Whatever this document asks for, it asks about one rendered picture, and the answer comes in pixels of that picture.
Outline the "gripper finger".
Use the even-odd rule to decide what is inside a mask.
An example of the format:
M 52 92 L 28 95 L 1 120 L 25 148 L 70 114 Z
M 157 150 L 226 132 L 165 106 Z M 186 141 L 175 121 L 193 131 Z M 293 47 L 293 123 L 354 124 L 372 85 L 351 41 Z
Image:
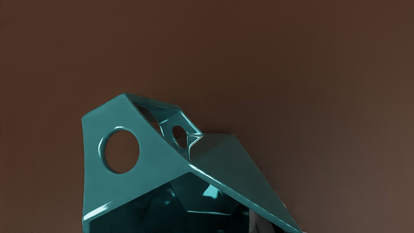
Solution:
M 278 217 L 263 217 L 250 210 L 250 233 L 288 233 L 289 226 Z

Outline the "teal faceted mug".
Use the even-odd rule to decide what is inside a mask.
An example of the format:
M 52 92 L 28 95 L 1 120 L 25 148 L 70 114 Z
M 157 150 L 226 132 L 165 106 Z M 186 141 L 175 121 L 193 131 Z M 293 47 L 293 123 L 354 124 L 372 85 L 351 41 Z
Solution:
M 125 93 L 82 117 L 83 233 L 250 233 L 250 210 L 303 233 L 236 136 L 199 130 L 174 104 Z M 133 167 L 105 159 L 115 133 Z

